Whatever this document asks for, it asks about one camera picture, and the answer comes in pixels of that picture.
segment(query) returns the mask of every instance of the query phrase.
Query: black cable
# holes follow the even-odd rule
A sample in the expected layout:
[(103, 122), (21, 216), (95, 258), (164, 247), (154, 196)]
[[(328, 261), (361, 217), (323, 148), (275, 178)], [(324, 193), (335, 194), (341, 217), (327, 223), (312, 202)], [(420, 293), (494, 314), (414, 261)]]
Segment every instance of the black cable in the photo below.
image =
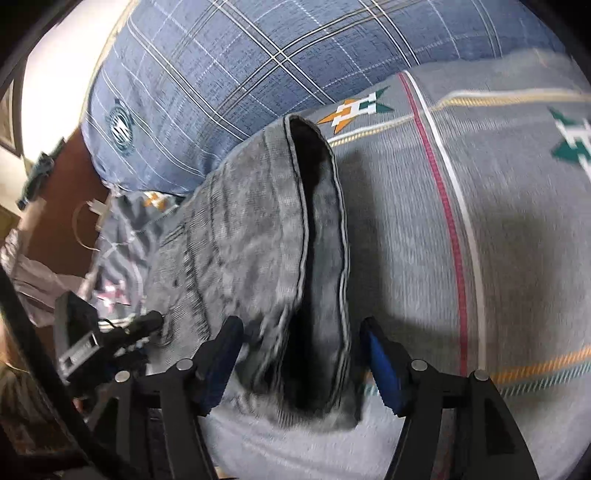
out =
[(95, 440), (84, 419), (75, 409), (3, 268), (0, 268), (0, 312), (5, 325), (8, 326), (8, 332), (27, 363), (29, 372), (44, 392), (50, 408), (57, 414), (58, 421), (88, 461), (110, 480), (145, 480), (135, 468)]

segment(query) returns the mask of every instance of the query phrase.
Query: yellow stripe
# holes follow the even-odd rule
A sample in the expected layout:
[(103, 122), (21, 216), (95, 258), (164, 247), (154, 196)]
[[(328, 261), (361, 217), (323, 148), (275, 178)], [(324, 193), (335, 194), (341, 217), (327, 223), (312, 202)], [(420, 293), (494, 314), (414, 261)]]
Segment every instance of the yellow stripe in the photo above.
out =
[[(467, 96), (458, 96), (455, 98), (445, 98), (440, 100), (436, 106), (432, 107), (430, 110), (431, 112), (437, 112), (443, 110), (445, 107), (448, 106), (462, 106), (462, 107), (475, 107), (475, 106), (506, 106), (506, 105), (518, 105), (520, 103), (536, 103), (536, 102), (578, 102), (578, 103), (585, 103), (591, 102), (591, 95), (585, 93), (577, 93), (577, 92), (564, 92), (564, 93), (556, 93), (556, 92), (535, 92), (535, 93), (524, 93), (522, 95), (497, 95), (497, 96), (490, 96), (490, 97), (467, 97)], [(391, 128), (398, 127), (405, 122), (412, 120), (412, 117), (404, 118), (399, 122), (394, 124), (388, 125), (378, 125), (376, 128), (372, 128), (370, 130), (366, 130), (363, 132), (358, 132), (352, 134), (350, 137), (342, 137), (338, 140), (328, 140), (329, 144), (332, 147), (338, 147), (339, 145), (344, 145), (350, 142), (354, 142), (360, 138), (368, 137), (370, 135), (375, 135)]]
[(591, 358), (591, 345), (587, 345), (577, 352), (567, 353), (558, 356), (547, 362), (528, 365), (526, 367), (512, 368), (496, 374), (491, 375), (492, 381), (496, 385), (515, 382), (523, 380), (524, 378), (533, 377), (535, 375), (547, 374), (556, 372), (571, 365), (578, 364)]

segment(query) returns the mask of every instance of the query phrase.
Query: white wall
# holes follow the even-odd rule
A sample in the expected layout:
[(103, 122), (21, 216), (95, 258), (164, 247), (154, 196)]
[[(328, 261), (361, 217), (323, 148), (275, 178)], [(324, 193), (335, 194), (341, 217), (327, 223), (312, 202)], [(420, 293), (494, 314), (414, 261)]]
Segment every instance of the white wall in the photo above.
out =
[(0, 148), (0, 205), (21, 215), (16, 201), (21, 197), (22, 186), (27, 179), (22, 160)]
[(22, 144), (36, 161), (78, 126), (100, 52), (129, 0), (82, 0), (29, 55), (22, 91)]

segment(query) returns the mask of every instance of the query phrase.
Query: brown wooden panel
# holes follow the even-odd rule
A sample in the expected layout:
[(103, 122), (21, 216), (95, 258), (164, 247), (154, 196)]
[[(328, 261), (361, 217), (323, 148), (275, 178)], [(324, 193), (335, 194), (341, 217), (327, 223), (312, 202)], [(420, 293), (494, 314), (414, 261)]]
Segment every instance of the brown wooden panel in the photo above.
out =
[[(46, 201), (27, 249), (27, 256), (42, 262), (55, 273), (83, 277), (90, 267), (92, 251), (78, 244), (72, 231), (74, 211), (87, 200), (106, 200), (108, 190), (100, 182), (78, 128), (56, 159), (56, 166), (40, 196)], [(81, 208), (78, 236), (93, 247), (98, 236), (98, 216)]]

